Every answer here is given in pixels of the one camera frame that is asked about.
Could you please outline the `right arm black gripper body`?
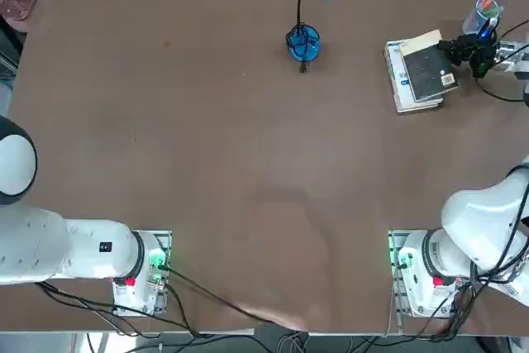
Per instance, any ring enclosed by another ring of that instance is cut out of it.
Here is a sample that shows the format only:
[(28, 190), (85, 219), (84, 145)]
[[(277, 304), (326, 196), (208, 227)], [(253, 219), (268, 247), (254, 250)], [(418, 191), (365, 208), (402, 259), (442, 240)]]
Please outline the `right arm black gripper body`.
[(497, 35), (476, 36), (474, 48), (469, 58), (469, 66), (472, 75), (476, 79), (482, 79), (495, 64), (498, 49)]

